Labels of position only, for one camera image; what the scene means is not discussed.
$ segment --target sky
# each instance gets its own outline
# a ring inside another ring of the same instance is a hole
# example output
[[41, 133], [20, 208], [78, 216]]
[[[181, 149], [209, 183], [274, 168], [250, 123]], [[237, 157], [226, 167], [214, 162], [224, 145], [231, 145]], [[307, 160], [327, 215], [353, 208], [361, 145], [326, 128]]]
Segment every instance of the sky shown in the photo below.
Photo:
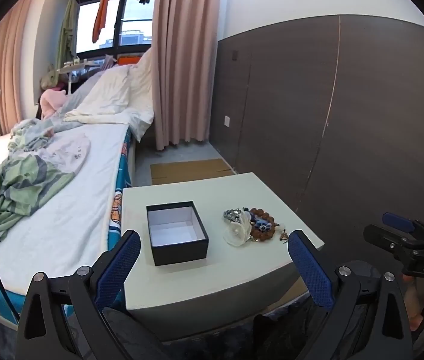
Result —
[[[140, 4], [138, 0], [126, 0], [124, 20], [151, 19], [153, 3]], [[97, 43], [92, 42], [92, 32], [97, 17], [99, 2], [81, 5], [78, 13], [77, 25], [77, 53], [99, 49], [106, 40], [113, 39], [113, 30], [120, 0], [110, 0], [107, 7], [105, 28], [102, 29]], [[144, 36], [152, 36], [152, 23], [150, 21], [136, 21], [124, 24], [124, 30], [140, 30]]]

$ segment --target window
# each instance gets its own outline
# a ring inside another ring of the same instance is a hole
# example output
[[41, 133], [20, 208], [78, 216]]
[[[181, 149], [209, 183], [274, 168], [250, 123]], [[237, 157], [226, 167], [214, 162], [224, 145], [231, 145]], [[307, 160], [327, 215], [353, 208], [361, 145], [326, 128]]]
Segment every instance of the window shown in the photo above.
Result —
[[152, 16], [155, 0], [141, 4], [138, 0], [109, 0], [105, 28], [98, 41], [92, 42], [92, 31], [100, 0], [77, 0], [77, 55], [93, 59], [105, 54], [144, 52], [152, 43]]

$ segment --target mattress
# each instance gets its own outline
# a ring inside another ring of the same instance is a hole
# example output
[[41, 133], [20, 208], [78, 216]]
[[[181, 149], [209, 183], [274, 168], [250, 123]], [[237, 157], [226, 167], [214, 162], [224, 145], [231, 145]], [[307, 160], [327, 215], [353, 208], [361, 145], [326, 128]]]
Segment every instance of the mattress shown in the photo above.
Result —
[[[91, 266], [121, 236], [122, 190], [131, 186], [126, 125], [84, 125], [57, 135], [85, 134], [90, 152], [77, 176], [50, 201], [12, 227], [0, 243], [0, 277], [20, 312], [30, 281], [43, 271], [54, 278]], [[9, 137], [0, 137], [0, 163]], [[0, 294], [0, 316], [15, 323]]]

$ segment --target green curtain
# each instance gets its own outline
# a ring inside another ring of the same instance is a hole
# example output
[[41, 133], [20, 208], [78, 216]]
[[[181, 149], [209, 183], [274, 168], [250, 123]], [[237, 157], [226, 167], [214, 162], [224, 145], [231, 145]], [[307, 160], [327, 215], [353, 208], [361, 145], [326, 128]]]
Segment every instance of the green curtain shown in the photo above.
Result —
[[59, 75], [56, 72], [60, 69], [65, 62], [72, 61], [74, 50], [74, 32], [77, 23], [77, 2], [76, 0], [69, 0], [67, 9], [65, 10], [64, 21], [60, 29], [59, 45], [57, 50], [57, 58], [55, 59], [55, 76], [53, 84], [57, 85]]

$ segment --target window frame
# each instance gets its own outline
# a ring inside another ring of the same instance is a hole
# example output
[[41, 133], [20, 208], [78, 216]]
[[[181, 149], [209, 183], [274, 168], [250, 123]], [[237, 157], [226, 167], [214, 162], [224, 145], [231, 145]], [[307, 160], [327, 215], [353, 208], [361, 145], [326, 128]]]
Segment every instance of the window frame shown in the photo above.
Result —
[[[77, 24], [78, 24], [78, 13], [80, 11], [80, 6], [100, 2], [100, 0], [76, 0], [76, 1], [79, 6], [79, 9], [77, 10], [77, 20], [76, 20]], [[112, 55], [116, 59], [121, 54], [144, 53], [148, 49], [150, 49], [150, 47], [152, 46], [151, 44], [132, 44], [132, 45], [120, 46], [120, 28], [122, 24], [122, 17], [124, 17], [125, 2], [126, 0], [119, 1], [119, 8], [117, 9], [117, 17], [115, 18], [115, 25], [113, 30], [113, 47], [106, 47], [106, 48], [97, 49], [97, 50], [79, 52], [77, 53], [78, 58], [92, 60], [92, 59], [98, 59], [99, 57], [103, 57], [105, 56], [105, 54], [107, 54], [110, 56]], [[126, 20], [126, 21], [150, 21], [150, 20], [142, 19], [142, 20]]]

